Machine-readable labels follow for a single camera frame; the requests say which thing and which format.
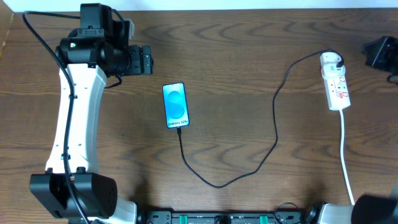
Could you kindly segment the blue Galaxy smartphone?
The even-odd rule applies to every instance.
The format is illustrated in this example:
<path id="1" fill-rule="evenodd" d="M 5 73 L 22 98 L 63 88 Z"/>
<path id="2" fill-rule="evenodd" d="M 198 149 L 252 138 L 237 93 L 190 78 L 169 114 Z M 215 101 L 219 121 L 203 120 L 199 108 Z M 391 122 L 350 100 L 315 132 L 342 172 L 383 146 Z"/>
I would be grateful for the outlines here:
<path id="1" fill-rule="evenodd" d="M 190 124 L 185 85 L 171 83 L 162 87 L 165 120 L 169 129 L 181 128 Z"/>

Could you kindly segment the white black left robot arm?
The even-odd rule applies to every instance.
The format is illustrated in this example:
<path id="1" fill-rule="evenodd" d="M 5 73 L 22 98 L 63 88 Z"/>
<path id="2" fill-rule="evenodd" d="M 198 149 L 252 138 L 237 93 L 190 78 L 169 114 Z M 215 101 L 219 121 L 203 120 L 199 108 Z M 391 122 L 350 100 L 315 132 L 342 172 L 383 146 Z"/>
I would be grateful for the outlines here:
<path id="1" fill-rule="evenodd" d="M 50 157 L 30 191 L 55 218 L 70 223 L 138 223 L 137 205 L 118 195 L 114 179 L 100 175 L 96 137 L 107 79 L 148 75 L 148 46 L 130 45 L 134 24 L 109 6 L 82 4 L 80 26 L 50 51 L 60 71 L 60 107 Z"/>

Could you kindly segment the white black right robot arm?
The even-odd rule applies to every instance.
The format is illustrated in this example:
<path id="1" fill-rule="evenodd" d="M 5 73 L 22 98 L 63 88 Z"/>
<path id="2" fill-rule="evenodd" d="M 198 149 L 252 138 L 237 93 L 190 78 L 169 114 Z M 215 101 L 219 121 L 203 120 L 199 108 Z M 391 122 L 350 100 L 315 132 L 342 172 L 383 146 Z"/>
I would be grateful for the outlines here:
<path id="1" fill-rule="evenodd" d="M 376 70 L 389 72 L 388 83 L 397 76 L 397 39 L 383 36 L 364 44 L 362 54 L 365 64 Z M 320 56 L 321 75 L 325 84 L 329 110 L 340 114 L 340 162 L 349 197 L 349 205 L 321 203 L 304 216 L 303 223 L 396 224 L 397 197 L 378 197 L 364 194 L 355 200 L 349 182 L 345 161 L 345 117 L 343 110 L 351 105 L 346 83 L 344 58 L 334 50 L 326 50 Z"/>

